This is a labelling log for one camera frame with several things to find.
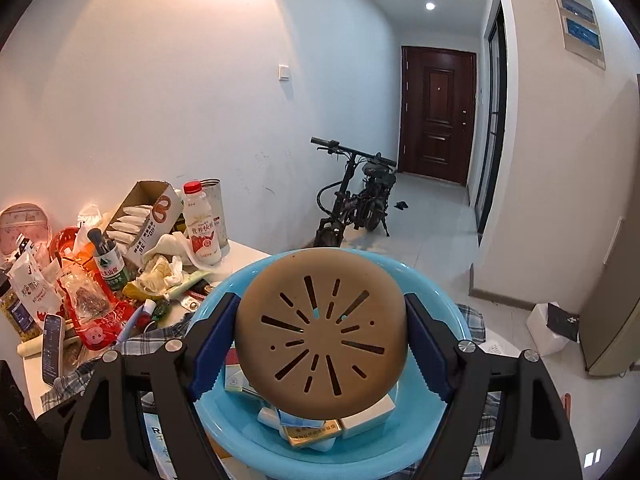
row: screw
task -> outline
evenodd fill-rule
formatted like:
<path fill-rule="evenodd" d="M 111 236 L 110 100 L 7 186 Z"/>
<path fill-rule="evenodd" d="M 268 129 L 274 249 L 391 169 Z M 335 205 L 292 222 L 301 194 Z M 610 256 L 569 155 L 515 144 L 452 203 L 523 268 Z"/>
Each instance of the screw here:
<path fill-rule="evenodd" d="M 113 363 L 118 358 L 118 353 L 115 350 L 109 350 L 104 353 L 102 360 L 105 363 Z"/>
<path fill-rule="evenodd" d="M 164 348 L 167 352 L 177 352 L 180 348 L 182 348 L 182 341 L 180 341 L 179 339 L 171 339 L 171 341 L 166 342 Z"/>
<path fill-rule="evenodd" d="M 468 339 L 463 339 L 458 343 L 458 348 L 460 348 L 460 350 L 465 354 L 471 354 L 476 351 L 476 343 L 469 341 Z"/>
<path fill-rule="evenodd" d="M 530 363 L 537 363 L 540 361 L 540 354 L 535 350 L 529 349 L 524 351 L 524 358 Z"/>

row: pretzel box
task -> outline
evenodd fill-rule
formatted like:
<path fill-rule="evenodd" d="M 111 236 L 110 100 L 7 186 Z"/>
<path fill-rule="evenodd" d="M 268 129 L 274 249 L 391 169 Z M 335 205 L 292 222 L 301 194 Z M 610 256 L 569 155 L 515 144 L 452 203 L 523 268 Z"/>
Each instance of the pretzel box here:
<path fill-rule="evenodd" d="M 125 207 L 138 205 L 150 205 L 153 209 L 123 256 L 136 267 L 141 267 L 142 255 L 155 247 L 162 235 L 171 233 L 178 216 L 182 213 L 182 201 L 171 184 L 158 180 L 140 180 L 120 204 L 116 214 L 109 220 L 109 225 L 126 215 L 123 211 Z"/>

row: bicycle handlebar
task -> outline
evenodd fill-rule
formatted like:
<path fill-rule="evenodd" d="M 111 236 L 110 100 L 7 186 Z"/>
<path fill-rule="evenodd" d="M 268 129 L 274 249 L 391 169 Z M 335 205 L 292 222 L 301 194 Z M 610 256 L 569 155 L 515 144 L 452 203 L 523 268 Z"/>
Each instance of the bicycle handlebar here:
<path fill-rule="evenodd" d="M 377 156 L 371 155 L 370 153 L 359 152 L 358 150 L 352 150 L 351 148 L 346 148 L 345 146 L 341 146 L 340 142 L 338 142 L 337 140 L 324 140 L 324 139 L 318 139 L 317 137 L 311 137 L 311 143 L 317 144 L 318 146 L 322 146 L 324 148 L 328 148 L 330 150 L 340 150 L 342 152 L 351 153 L 352 155 L 360 155 L 366 158 L 376 159 L 382 162 L 382 164 L 386 164 L 393 168 L 396 167 L 396 165 L 398 164 L 396 161 L 391 160 L 390 158 L 384 158 L 383 156 L 381 156 L 380 158 L 377 158 Z"/>

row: black door frame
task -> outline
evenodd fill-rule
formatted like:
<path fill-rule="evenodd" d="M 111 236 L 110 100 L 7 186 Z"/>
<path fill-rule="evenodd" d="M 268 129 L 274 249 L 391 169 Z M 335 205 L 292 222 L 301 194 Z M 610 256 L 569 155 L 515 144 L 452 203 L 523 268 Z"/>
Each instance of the black door frame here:
<path fill-rule="evenodd" d="M 498 50 L 500 53 L 500 88 L 498 89 L 498 111 L 492 112 L 494 108 L 494 64 L 493 64 L 493 46 L 492 41 L 495 35 L 498 35 Z M 474 206 L 474 213 L 476 215 L 476 224 L 478 226 L 478 236 L 481 237 L 486 228 L 487 220 L 489 219 L 489 213 L 494 202 L 495 184 L 498 181 L 498 170 L 500 170 L 500 158 L 502 157 L 502 146 L 504 143 L 504 125 L 506 122 L 507 111 L 507 41 L 504 31 L 504 13 L 502 12 L 502 6 L 498 7 L 498 12 L 495 17 L 494 26 L 491 33 L 489 33 L 489 60 L 490 60 L 490 92 L 489 92 L 489 115 L 487 117 L 487 134 L 486 144 L 484 146 L 484 159 L 482 161 L 482 173 L 480 175 L 480 183 L 478 185 L 478 194 L 476 195 L 476 204 Z M 498 115 L 496 124 L 496 131 L 491 131 L 491 116 L 492 114 Z M 495 136 L 495 151 L 494 158 L 490 168 L 487 168 L 487 156 L 489 154 L 489 138 Z M 485 175 L 489 179 L 487 183 L 486 197 L 484 199 L 484 205 L 482 206 L 482 215 L 478 216 L 478 202 L 480 200 L 480 191 L 482 189 L 482 182 Z"/>

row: framed picture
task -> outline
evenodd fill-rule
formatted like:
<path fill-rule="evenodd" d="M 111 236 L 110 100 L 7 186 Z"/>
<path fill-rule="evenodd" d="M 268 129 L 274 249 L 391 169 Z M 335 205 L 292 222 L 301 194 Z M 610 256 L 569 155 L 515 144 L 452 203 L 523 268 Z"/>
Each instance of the framed picture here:
<path fill-rule="evenodd" d="M 606 70 L 603 38 L 591 0 L 556 0 L 564 48 Z"/>
<path fill-rule="evenodd" d="M 596 15 L 589 7 L 584 6 L 576 2 L 575 0 L 560 0 L 562 8 L 568 10 L 578 18 L 583 19 L 585 22 L 593 23 L 596 25 Z"/>
<path fill-rule="evenodd" d="M 602 50 L 602 46 L 600 44 L 600 37 L 592 30 L 589 30 L 587 27 L 582 26 L 580 23 L 571 20 L 570 18 L 564 18 L 564 23 L 566 25 L 566 32 L 577 38 L 581 42 L 592 46 L 596 50 Z"/>

